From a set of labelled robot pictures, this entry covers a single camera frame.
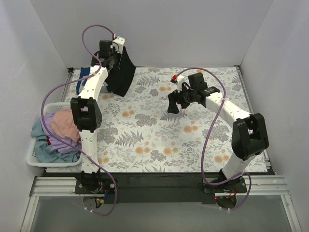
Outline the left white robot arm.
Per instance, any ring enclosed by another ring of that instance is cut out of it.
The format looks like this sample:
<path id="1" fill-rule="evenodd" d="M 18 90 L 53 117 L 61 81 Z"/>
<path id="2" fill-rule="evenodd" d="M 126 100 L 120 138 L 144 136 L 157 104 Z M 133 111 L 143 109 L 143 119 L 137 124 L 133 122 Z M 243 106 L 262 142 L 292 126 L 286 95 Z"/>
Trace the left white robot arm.
<path id="1" fill-rule="evenodd" d="M 82 187 L 92 193 L 99 193 L 103 188 L 97 156 L 97 134 L 102 123 L 102 114 L 97 100 L 109 72 L 116 66 L 123 53 L 124 42 L 123 38 L 116 38 L 110 42 L 111 46 L 105 51 L 94 56 L 99 63 L 90 67 L 83 90 L 78 97 L 70 101 L 74 124 L 77 126 L 82 143 L 80 182 Z"/>

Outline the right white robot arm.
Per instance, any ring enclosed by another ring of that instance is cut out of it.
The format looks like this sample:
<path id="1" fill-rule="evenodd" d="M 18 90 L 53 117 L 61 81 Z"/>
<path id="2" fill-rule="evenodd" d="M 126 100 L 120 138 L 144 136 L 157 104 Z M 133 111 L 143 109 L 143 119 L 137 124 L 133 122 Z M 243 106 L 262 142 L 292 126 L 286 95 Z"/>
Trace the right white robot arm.
<path id="1" fill-rule="evenodd" d="M 192 103 L 198 103 L 216 113 L 232 128 L 232 155 L 219 171 L 217 179 L 209 181 L 202 176 L 207 186 L 229 192 L 236 186 L 249 163 L 269 147 L 265 119 L 260 113 L 251 114 L 233 104 L 226 93 L 216 87 L 209 87 L 203 74 L 188 76 L 188 82 L 181 75 L 174 75 L 171 82 L 177 89 L 168 95 L 168 113 L 178 114 Z"/>

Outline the black t shirt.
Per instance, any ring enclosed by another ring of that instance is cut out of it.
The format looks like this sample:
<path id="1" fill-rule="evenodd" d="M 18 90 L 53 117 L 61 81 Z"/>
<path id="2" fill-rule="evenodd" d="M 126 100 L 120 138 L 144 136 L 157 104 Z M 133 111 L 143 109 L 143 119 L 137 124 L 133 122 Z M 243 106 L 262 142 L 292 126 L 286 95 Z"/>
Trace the black t shirt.
<path id="1" fill-rule="evenodd" d="M 117 62 L 110 70 L 105 80 L 107 90 L 118 96 L 124 97 L 133 81 L 136 67 L 132 63 L 124 46 L 122 54 L 117 54 Z"/>

